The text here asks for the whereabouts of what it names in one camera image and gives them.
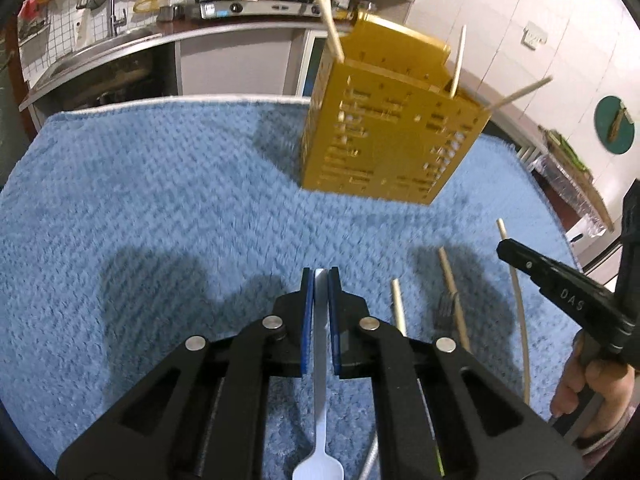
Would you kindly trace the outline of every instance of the metal spoon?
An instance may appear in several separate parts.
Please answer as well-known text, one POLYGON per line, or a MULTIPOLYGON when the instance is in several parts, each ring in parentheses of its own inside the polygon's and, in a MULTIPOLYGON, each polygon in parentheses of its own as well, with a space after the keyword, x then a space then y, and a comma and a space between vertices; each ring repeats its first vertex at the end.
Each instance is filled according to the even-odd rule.
POLYGON ((342 464, 327 455, 326 445, 326 326, 327 270, 316 269, 314 287, 314 450, 293 470, 293 480, 344 480, 342 464))

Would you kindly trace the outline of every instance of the human hand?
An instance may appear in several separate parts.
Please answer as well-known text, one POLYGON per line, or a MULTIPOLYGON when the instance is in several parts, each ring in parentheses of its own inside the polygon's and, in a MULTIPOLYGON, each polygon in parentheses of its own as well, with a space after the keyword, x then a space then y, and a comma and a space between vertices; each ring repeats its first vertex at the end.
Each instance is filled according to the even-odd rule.
POLYGON ((615 361, 593 360, 585 370, 579 360, 583 345, 584 334, 580 334, 564 365, 550 408, 553 416, 573 413, 578 407, 578 392, 588 384, 604 397, 600 410, 581 434, 582 438, 589 438, 612 430, 620 421, 631 401, 636 376, 631 366, 615 361))

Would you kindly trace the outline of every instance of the wall outlet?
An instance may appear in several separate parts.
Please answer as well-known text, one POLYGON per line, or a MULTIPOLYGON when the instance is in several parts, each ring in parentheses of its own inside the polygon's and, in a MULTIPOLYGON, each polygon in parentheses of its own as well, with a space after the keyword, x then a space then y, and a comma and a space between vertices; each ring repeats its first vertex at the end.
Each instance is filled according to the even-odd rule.
POLYGON ((522 37, 522 44, 531 50, 536 50, 539 44, 545 44, 548 38, 548 34, 538 27, 535 23, 527 23, 524 28, 524 35, 522 37))

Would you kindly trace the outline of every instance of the gas stove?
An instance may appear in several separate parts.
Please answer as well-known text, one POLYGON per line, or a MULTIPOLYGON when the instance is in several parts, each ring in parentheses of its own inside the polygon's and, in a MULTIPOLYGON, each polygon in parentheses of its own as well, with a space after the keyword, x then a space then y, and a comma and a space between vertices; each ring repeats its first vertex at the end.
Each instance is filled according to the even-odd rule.
POLYGON ((316 4, 278 0, 187 0, 178 6, 183 11, 180 14, 191 20, 231 16, 320 16, 320 7, 316 4))

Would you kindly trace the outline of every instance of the perforated box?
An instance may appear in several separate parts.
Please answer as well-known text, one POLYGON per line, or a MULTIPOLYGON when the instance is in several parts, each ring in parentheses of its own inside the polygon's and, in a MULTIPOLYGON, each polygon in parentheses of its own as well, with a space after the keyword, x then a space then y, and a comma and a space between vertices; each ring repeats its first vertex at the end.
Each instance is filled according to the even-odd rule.
POLYGON ((361 12, 322 53, 302 139, 302 186, 429 204, 489 120, 463 90, 449 97, 450 48, 361 12))

